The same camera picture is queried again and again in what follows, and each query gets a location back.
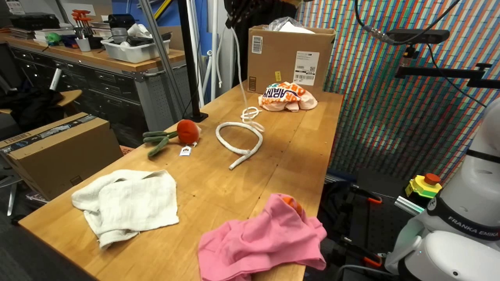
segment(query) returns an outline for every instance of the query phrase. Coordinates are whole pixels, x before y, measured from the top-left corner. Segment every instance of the wall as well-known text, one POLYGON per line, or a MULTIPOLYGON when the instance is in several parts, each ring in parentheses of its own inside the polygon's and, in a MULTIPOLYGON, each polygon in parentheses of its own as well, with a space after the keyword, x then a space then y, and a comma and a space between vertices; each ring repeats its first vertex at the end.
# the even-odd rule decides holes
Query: wall
MULTIPOLYGON (((361 1, 361 18, 369 26, 424 28, 452 0, 361 1)), ((300 20, 308 26, 336 29, 327 90, 346 95, 336 135, 332 171, 353 176, 369 168, 408 179, 435 170, 449 177, 460 165, 483 107, 458 93, 444 77, 394 77, 403 46, 371 37, 355 20, 352 0, 305 3, 300 20)), ((460 1, 436 28, 450 29, 447 42, 435 46, 441 67, 474 68, 491 62, 486 77, 500 79, 500 1, 460 1)), ((418 45, 419 65, 430 65, 425 45, 418 45)), ((483 102, 497 88, 468 87, 483 102)))

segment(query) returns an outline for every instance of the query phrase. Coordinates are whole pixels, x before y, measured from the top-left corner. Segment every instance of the cloth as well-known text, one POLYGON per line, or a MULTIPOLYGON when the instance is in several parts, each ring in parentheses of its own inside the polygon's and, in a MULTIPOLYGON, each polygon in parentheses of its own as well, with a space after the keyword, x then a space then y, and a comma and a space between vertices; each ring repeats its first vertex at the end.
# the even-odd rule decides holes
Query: cloth
POLYGON ((205 281, 250 281, 252 273, 297 262, 325 268, 321 241, 327 230, 289 195, 274 193, 263 212, 247 221, 228 221, 202 235, 200 276, 205 281))
POLYGON ((271 84, 258 99, 266 110, 310 110, 318 106, 311 92, 288 81, 271 84))
POLYGON ((116 170, 72 193, 100 246, 178 223, 177 182, 166 171, 116 170))

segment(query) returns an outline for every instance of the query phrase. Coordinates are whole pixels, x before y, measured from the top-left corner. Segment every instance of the black stand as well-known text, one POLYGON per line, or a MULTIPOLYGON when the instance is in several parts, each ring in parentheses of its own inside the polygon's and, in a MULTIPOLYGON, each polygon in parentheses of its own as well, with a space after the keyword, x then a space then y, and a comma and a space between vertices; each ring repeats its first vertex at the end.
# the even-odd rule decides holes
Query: black stand
POLYGON ((180 17, 182 31, 183 31, 188 81, 189 81, 191 106, 193 106, 193 112, 186 113, 185 117, 194 121, 202 121, 208 117, 208 113, 200 110, 200 98, 197 95, 199 87, 197 87, 197 79, 194 71, 194 56, 193 56, 193 45, 191 45, 191 35, 189 35, 188 6, 186 6, 186 0, 178 0, 177 3, 178 3, 178 17, 180 17))

